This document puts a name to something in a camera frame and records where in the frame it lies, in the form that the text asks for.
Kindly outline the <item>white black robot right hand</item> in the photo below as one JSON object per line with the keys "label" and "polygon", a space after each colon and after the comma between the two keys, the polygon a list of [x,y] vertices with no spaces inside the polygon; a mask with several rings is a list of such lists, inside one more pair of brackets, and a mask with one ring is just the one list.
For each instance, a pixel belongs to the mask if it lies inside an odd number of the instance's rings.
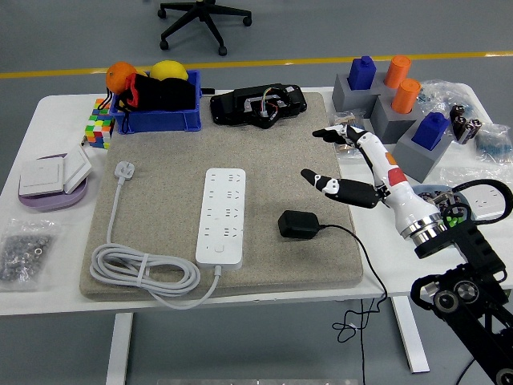
{"label": "white black robot right hand", "polygon": [[405,174],[380,139],[371,132],[348,124],[338,124],[313,132],[328,143],[348,144],[363,155],[374,182],[322,176],[307,168],[301,175],[334,201],[372,209],[383,202],[393,209],[396,230],[404,238],[417,240],[446,230],[435,205],[415,194]]}

